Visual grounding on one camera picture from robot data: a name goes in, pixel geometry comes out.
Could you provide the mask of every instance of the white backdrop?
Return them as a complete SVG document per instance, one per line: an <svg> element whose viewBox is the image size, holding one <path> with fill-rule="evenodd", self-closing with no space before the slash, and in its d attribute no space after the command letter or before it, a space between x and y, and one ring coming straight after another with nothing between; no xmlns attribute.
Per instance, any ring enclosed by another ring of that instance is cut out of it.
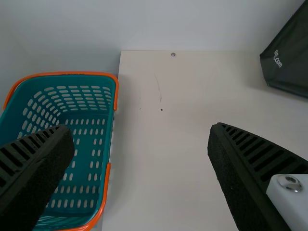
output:
<svg viewBox="0 0 308 231"><path fill-rule="evenodd" d="M262 52L304 0L2 0L38 71L117 74L121 50Z"/></svg>

